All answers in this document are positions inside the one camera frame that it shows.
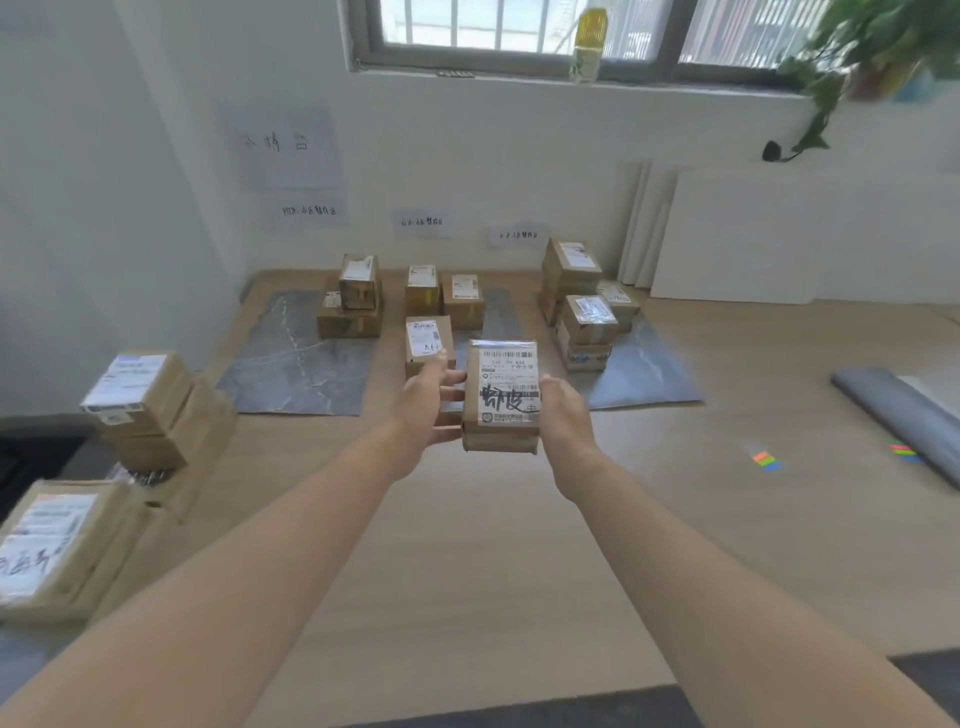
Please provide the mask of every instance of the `stacked boxes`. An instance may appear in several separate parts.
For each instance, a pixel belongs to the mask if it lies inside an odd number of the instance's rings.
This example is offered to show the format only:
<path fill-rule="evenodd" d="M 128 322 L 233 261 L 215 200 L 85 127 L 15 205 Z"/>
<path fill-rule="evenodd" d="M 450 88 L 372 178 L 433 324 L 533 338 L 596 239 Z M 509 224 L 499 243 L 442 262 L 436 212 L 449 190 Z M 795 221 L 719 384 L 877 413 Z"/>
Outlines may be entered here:
<path fill-rule="evenodd" d="M 123 352 L 84 398 L 102 438 L 132 473 L 181 468 L 196 460 L 212 428 L 233 407 L 205 379 L 193 379 L 174 352 Z"/>
<path fill-rule="evenodd" d="M 616 316 L 617 331 L 629 333 L 634 317 L 640 311 L 640 299 L 636 291 L 615 280 L 601 280 L 597 284 L 597 294 L 603 296 L 613 315 Z"/>
<path fill-rule="evenodd" d="M 484 300 L 479 280 L 474 275 L 444 275 L 444 313 L 454 330 L 479 331 L 483 328 Z"/>
<path fill-rule="evenodd" d="M 88 619 L 146 520 L 127 483 L 35 483 L 0 526 L 0 619 Z"/>
<path fill-rule="evenodd" d="M 317 311 L 321 339 L 377 338 L 383 292 L 376 255 L 344 255 L 337 290 L 324 291 Z"/>
<path fill-rule="evenodd" d="M 411 265 L 404 291 L 407 316 L 439 316 L 440 279 L 435 265 Z"/>
<path fill-rule="evenodd" d="M 537 453 L 539 373 L 535 341 L 470 340 L 465 450 Z"/>
<path fill-rule="evenodd" d="M 557 344 L 570 372 L 607 368 L 619 324 L 601 296 L 567 296 L 557 323 Z"/>
<path fill-rule="evenodd" d="M 457 368 L 457 352 L 449 316 L 408 316 L 406 323 L 406 374 L 409 379 L 423 368 L 423 362 L 446 349 L 447 366 Z"/>
<path fill-rule="evenodd" d="M 560 304 L 565 296 L 592 295 L 603 271 L 584 243 L 551 238 L 543 256 L 543 286 L 538 302 L 548 326 L 557 324 Z"/>

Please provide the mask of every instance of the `table surface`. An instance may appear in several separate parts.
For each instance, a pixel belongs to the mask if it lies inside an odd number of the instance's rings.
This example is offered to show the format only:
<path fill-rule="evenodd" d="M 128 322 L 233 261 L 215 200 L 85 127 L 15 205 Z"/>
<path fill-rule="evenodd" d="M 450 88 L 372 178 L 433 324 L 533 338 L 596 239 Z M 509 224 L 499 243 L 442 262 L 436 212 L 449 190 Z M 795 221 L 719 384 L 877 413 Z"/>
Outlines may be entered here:
<path fill-rule="evenodd" d="M 258 276 L 205 375 L 219 378 L 271 294 L 330 279 Z M 481 274 L 483 285 L 512 292 L 540 341 L 541 368 L 560 375 L 536 306 L 539 280 Z M 114 603 L 383 417 L 404 379 L 398 274 L 385 275 L 385 290 L 363 416 L 242 416 L 187 523 L 155 524 Z M 894 456 L 888 435 L 828 383 L 841 366 L 921 376 L 955 367 L 956 307 L 650 299 L 644 311 L 707 403 L 594 412 L 603 450 L 716 543 L 876 649 L 960 645 L 960 493 Z M 754 447 L 782 470 L 758 467 Z M 449 444 L 387 495 L 249 725 L 342 725 L 670 682 L 542 453 Z"/>

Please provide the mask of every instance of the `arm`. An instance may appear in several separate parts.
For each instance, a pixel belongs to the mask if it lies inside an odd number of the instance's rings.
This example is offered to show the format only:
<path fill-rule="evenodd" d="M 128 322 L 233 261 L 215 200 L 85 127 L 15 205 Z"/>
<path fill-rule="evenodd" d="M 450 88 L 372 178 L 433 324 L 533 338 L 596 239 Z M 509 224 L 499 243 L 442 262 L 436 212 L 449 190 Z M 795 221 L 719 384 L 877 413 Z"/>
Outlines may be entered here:
<path fill-rule="evenodd" d="M 0 726 L 240 725 L 373 518 L 428 445 L 454 440 L 445 354 L 322 470 L 94 625 L 0 709 Z"/>
<path fill-rule="evenodd" d="M 708 728 L 956 728 L 908 678 L 650 497 L 596 447 L 583 399 L 540 386 L 557 487 Z"/>

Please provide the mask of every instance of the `windowsill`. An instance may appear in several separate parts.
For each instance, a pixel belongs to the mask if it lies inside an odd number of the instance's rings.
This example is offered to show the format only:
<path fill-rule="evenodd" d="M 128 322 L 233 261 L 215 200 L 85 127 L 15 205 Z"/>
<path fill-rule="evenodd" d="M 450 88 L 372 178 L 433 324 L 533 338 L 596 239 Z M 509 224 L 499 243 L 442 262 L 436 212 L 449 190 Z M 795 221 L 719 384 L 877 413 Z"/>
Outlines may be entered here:
<path fill-rule="evenodd" d="M 434 78 L 438 81 L 497 82 L 521 85 L 574 86 L 566 79 L 537 78 L 534 76 L 500 76 L 496 74 L 473 73 L 469 77 L 441 76 L 437 71 L 414 67 L 354 66 L 351 73 L 371 76 L 398 76 L 402 78 Z M 708 96 L 745 96 L 754 98 L 804 99 L 807 97 L 795 91 L 782 88 L 762 88 L 748 85 L 709 85 L 709 84 L 629 84 L 619 81 L 598 81 L 582 85 L 582 88 L 617 89 L 622 91 L 648 91 L 653 93 L 682 93 Z"/>

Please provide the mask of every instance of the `window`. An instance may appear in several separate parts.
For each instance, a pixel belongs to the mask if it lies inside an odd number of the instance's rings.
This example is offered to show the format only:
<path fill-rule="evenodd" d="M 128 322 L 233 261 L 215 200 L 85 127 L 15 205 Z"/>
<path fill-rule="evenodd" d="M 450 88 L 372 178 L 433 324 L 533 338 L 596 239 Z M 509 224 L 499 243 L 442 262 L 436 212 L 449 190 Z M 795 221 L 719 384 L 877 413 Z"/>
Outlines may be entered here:
<path fill-rule="evenodd" d="M 784 85 L 828 0 L 348 0 L 366 66 L 565 78 L 580 14 L 607 9 L 600 79 Z"/>

